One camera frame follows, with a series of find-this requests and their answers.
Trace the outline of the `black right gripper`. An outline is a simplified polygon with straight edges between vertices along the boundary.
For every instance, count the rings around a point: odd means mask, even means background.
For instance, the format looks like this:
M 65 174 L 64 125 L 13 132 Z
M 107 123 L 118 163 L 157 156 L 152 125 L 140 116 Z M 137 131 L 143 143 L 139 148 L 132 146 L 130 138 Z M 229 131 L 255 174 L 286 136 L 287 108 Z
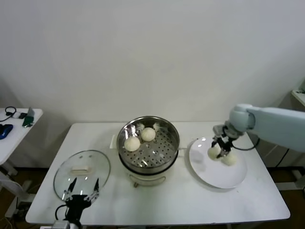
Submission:
M 215 127 L 215 136 L 211 144 L 211 148 L 219 145 L 221 151 L 216 158 L 222 158 L 227 156 L 231 152 L 231 143 L 224 142 L 224 139 L 233 139 L 235 140 L 235 128 L 233 126 L 216 126 Z

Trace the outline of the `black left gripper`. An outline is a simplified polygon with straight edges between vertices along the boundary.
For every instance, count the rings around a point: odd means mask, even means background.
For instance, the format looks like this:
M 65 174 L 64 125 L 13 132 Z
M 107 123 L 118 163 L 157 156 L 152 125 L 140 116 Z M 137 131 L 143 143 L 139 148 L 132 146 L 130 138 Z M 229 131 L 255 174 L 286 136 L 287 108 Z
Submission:
M 99 179 L 96 180 L 93 192 L 90 195 L 72 195 L 77 178 L 75 178 L 68 186 L 68 189 L 64 190 L 62 200 L 66 202 L 68 212 L 66 219 L 68 221 L 80 221 L 82 212 L 89 208 L 100 194 Z

